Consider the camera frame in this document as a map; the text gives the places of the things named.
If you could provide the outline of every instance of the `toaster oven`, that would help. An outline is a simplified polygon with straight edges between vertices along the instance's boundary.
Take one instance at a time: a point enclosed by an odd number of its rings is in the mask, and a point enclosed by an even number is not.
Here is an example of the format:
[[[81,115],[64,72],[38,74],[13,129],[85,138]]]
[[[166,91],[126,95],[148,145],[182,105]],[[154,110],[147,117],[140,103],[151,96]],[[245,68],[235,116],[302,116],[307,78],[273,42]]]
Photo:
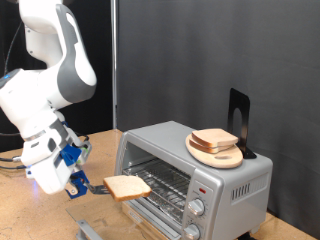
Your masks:
[[[115,175],[139,176],[152,188],[127,204],[172,240],[256,232],[266,218],[272,161],[257,154],[233,169],[204,165],[185,146],[192,131],[170,121],[123,133]]]

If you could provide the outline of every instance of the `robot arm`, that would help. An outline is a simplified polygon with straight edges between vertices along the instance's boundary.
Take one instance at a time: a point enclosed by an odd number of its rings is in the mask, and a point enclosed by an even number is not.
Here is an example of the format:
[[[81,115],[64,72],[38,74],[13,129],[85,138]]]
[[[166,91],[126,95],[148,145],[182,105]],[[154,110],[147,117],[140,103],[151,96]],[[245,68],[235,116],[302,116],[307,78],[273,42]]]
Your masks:
[[[31,166],[41,188],[54,194],[69,185],[74,198],[83,195],[78,184],[88,183],[81,166],[92,147],[64,124],[57,109],[91,98],[96,76],[76,20],[61,0],[20,0],[19,5],[27,50],[48,68],[17,69],[1,78],[0,106],[25,140],[21,161]],[[70,184],[77,191],[70,192]]]

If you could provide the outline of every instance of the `black curtain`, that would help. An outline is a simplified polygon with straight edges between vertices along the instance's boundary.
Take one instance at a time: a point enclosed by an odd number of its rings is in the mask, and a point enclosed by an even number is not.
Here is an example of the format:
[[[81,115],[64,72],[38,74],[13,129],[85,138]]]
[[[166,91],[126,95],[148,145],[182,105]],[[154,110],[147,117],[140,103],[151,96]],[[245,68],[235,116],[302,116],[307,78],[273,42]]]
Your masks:
[[[118,128],[227,127],[251,99],[248,146],[272,159],[269,209],[320,238],[320,2],[119,1]]]
[[[74,13],[87,55],[97,75],[97,90],[92,99],[73,104],[61,112],[69,126],[80,133],[95,133],[112,129],[112,38],[110,2],[103,0],[77,0],[68,6]],[[4,73],[4,62],[13,36],[21,22],[19,5],[0,0],[0,75]],[[8,70],[45,69],[46,65],[26,52],[24,26],[14,42]],[[0,112],[0,132],[17,133],[18,130]],[[21,148],[21,137],[0,136],[0,152]]]

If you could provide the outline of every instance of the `oven control knob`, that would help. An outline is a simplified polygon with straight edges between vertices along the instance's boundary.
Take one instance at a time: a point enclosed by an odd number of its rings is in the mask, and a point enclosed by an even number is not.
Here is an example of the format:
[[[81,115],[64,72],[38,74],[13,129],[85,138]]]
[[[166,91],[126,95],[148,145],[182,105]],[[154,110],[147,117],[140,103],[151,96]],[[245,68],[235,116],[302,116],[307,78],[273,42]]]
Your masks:
[[[188,208],[196,216],[201,216],[204,213],[204,204],[200,199],[189,202]]]
[[[200,231],[194,224],[191,224],[185,228],[184,233],[186,238],[190,240],[198,240],[200,238]]]

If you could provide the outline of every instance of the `black holder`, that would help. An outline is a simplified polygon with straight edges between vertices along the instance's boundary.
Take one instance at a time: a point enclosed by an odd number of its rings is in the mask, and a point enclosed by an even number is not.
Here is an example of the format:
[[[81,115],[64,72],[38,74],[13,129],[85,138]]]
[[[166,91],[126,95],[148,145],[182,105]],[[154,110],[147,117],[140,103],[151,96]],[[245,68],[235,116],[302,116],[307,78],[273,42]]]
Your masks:
[[[241,150],[244,159],[255,159],[257,156],[247,148],[250,99],[247,95],[231,88],[228,112],[228,132],[231,134],[233,132],[233,115],[237,108],[240,110],[242,117],[241,136],[237,146]]]
[[[243,235],[241,235],[238,240],[256,240],[255,238],[250,236],[250,233],[245,233]]]

